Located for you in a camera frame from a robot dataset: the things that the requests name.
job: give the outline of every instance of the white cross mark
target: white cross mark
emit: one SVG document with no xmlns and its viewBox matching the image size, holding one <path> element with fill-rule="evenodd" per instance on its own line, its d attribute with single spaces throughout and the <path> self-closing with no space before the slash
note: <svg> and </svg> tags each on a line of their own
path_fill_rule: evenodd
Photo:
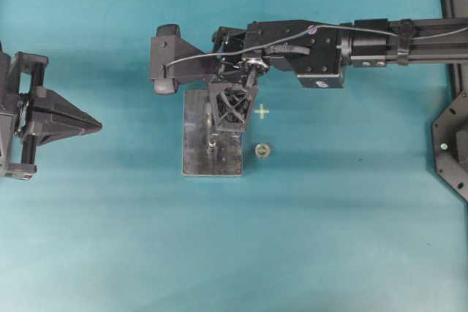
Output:
<svg viewBox="0 0 468 312">
<path fill-rule="evenodd" d="M 265 118 L 265 115 L 267 113 L 270 113 L 270 110 L 265 110 L 263 108 L 263 104 L 260 104 L 260 110 L 255 110 L 255 113 L 259 113 L 260 114 L 260 120 L 263 120 Z"/>
</svg>

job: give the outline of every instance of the small round object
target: small round object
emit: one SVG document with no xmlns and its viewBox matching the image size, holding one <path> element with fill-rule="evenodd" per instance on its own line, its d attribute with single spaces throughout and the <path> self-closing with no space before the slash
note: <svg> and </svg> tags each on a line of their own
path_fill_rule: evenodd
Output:
<svg viewBox="0 0 468 312">
<path fill-rule="evenodd" d="M 307 28 L 307 32 L 308 32 L 311 36 L 313 36 L 314 34 L 316 34 L 316 33 L 317 33 L 317 30 L 318 30 L 317 26 L 314 26 L 314 25 L 309 26 L 309 27 Z"/>
<path fill-rule="evenodd" d="M 270 156 L 270 154 L 271 154 L 271 149 L 267 143 L 261 142 L 260 144 L 257 144 L 255 146 L 255 155 L 257 155 L 257 158 L 266 159 L 267 157 Z"/>
</svg>

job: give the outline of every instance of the metal base plate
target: metal base plate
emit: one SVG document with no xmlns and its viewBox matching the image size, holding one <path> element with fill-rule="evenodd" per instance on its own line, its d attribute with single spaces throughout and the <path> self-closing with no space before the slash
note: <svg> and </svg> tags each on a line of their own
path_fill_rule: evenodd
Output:
<svg viewBox="0 0 468 312">
<path fill-rule="evenodd" d="M 464 91 L 432 124 L 437 174 L 468 201 L 468 172 L 458 163 L 456 130 L 467 122 L 468 95 Z"/>
<path fill-rule="evenodd" d="M 185 91 L 182 175 L 241 176 L 241 135 L 219 132 L 216 147 L 208 147 L 212 121 L 207 90 Z"/>
</svg>

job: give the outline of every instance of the blue surface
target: blue surface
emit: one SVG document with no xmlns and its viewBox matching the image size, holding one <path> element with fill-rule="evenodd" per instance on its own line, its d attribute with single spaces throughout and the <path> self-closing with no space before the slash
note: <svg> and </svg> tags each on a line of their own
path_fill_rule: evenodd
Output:
<svg viewBox="0 0 468 312">
<path fill-rule="evenodd" d="M 180 176 L 183 94 L 148 81 L 164 23 L 209 50 L 253 20 L 440 16 L 439 0 L 0 0 L 4 50 L 49 56 L 47 87 L 105 125 L 41 147 L 33 181 L 0 180 L 0 311 L 466 311 L 466 205 L 432 171 L 444 66 L 348 69 L 340 91 L 270 72 L 241 179 Z"/>
</svg>

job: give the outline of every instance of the cable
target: cable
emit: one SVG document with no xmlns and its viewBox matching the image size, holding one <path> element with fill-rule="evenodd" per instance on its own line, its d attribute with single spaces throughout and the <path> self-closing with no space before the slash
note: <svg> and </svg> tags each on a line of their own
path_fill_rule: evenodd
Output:
<svg viewBox="0 0 468 312">
<path fill-rule="evenodd" d="M 207 54 L 200 54 L 200 55 L 194 55 L 194 56 L 187 56 L 186 58 L 180 58 L 178 60 L 174 60 L 174 61 L 170 62 L 169 64 L 166 64 L 166 67 L 169 67 L 169 66 L 178 64 L 180 62 L 187 61 L 187 60 L 195 60 L 196 58 L 209 58 L 209 57 L 212 57 L 212 56 L 220 56 L 220 55 L 222 55 L 222 56 L 237 56 L 237 55 L 241 55 L 241 54 L 244 54 L 244 53 L 248 53 L 248 52 L 253 51 L 253 50 L 265 49 L 266 47 L 270 47 L 272 45 L 276 45 L 276 44 L 280 44 L 280 43 L 283 43 L 283 42 L 288 42 L 290 40 L 294 40 L 294 39 L 297 39 L 297 38 L 300 38 L 300 37 L 304 37 L 307 34 L 309 34 L 309 29 L 307 29 L 305 31 L 302 31 L 301 33 L 294 34 L 294 35 L 289 36 L 289 37 L 285 37 L 285 38 L 275 40 L 274 42 L 270 42 L 270 43 L 267 43 L 267 44 L 264 44 L 264 45 L 256 45 L 254 47 L 248 47 L 247 49 L 243 49 L 243 50 L 230 51 L 230 52 L 227 52 L 227 53 L 207 53 Z"/>
<path fill-rule="evenodd" d="M 267 47 L 270 47 L 272 45 L 276 44 L 281 44 L 284 42 L 289 42 L 290 40 L 294 40 L 297 38 L 304 37 L 306 35 L 313 35 L 316 34 L 317 31 L 320 28 L 334 28 L 334 29 L 341 29 L 345 31 L 357 31 L 357 32 L 366 32 L 366 33 L 375 33 L 375 34 L 382 34 L 384 36 L 389 36 L 389 37 L 399 37 L 397 33 L 390 32 L 390 31 L 381 31 L 378 29 L 370 29 L 370 28 L 360 28 L 360 27 L 352 27 L 352 26 L 341 26 L 341 25 L 328 25 L 326 23 L 321 23 L 318 25 L 312 25 L 307 28 L 307 30 L 299 32 L 297 34 L 293 34 L 292 36 L 284 37 L 278 40 L 275 40 L 273 42 L 269 42 L 263 45 L 255 45 L 254 47 L 248 47 L 243 50 L 238 50 L 238 51 L 231 51 L 231 52 L 226 52 L 226 53 L 206 53 L 206 54 L 200 54 L 200 55 L 194 55 L 194 56 L 187 56 L 186 58 L 180 58 L 178 60 L 171 61 L 170 63 L 166 64 L 166 67 L 179 64 L 184 61 L 188 60 L 195 60 L 197 58 L 210 58 L 213 56 L 237 56 L 241 55 L 244 53 L 248 53 L 254 50 L 261 50 L 265 49 Z M 424 37 L 414 37 L 412 40 L 423 40 L 423 39 L 432 39 L 432 38 L 440 38 L 440 37 L 446 37 L 446 36 L 451 36 L 453 34 L 457 34 L 463 31 L 467 31 L 468 27 L 463 27 L 460 29 L 457 29 L 456 31 L 451 31 L 451 32 L 445 32 L 445 33 L 440 33 L 440 34 L 434 34 L 431 36 L 424 36 Z"/>
<path fill-rule="evenodd" d="M 433 34 L 433 35 L 431 35 L 431 36 L 414 37 L 414 38 L 412 38 L 412 40 L 432 39 L 432 38 L 446 37 L 446 36 L 451 36 L 452 34 L 458 34 L 458 33 L 465 32 L 465 31 L 468 31 L 468 27 L 463 27 L 463 28 L 457 29 L 456 31 L 445 32 L 445 33 L 439 33 L 439 34 Z"/>
</svg>

